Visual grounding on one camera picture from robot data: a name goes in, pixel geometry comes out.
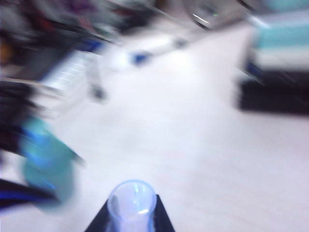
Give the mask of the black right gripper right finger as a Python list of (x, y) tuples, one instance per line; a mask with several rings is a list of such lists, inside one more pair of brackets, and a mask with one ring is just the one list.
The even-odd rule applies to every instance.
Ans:
[(154, 231), (175, 232), (164, 204), (158, 194), (156, 195), (156, 206), (154, 209)]

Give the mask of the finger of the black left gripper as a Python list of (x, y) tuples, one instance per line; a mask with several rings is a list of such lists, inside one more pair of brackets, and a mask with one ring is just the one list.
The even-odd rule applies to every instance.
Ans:
[(24, 203), (44, 203), (56, 200), (56, 196), (46, 190), (21, 185), (4, 179), (0, 180), (1, 206), (14, 206)]

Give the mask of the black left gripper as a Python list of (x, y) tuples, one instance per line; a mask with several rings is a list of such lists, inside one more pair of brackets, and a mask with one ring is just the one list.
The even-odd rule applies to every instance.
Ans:
[[(0, 149), (21, 155), (19, 142), (23, 135), (23, 123), (30, 117), (30, 110), (37, 106), (30, 100), (34, 89), (22, 83), (0, 83)], [(85, 160), (66, 146), (67, 157), (80, 165)]]

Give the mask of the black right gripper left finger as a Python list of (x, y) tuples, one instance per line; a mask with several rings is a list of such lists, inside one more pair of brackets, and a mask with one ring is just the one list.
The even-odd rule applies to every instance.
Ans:
[(111, 219), (107, 207), (107, 201), (101, 207), (94, 219), (84, 232), (111, 232)]

